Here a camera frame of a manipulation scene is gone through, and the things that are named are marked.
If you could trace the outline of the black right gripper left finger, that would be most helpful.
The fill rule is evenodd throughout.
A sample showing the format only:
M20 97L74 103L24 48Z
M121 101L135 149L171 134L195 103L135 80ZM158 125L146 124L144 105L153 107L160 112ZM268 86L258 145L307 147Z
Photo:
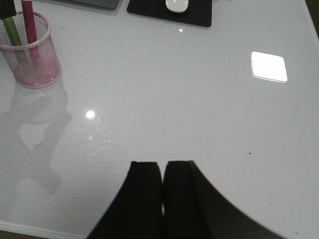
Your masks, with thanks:
M162 180L156 162L132 162L127 176L89 239L162 238Z

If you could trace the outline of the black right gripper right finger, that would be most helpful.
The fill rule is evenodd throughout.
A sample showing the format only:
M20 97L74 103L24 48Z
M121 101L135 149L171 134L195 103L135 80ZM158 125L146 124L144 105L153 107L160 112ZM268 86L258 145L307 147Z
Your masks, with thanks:
M163 178L166 239L279 239L230 203L194 161L170 161Z

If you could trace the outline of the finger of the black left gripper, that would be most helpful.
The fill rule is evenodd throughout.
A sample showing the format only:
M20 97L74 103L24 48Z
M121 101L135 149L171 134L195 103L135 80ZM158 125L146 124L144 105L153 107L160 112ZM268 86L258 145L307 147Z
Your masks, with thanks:
M0 19L5 19L16 15L13 0L0 0Z

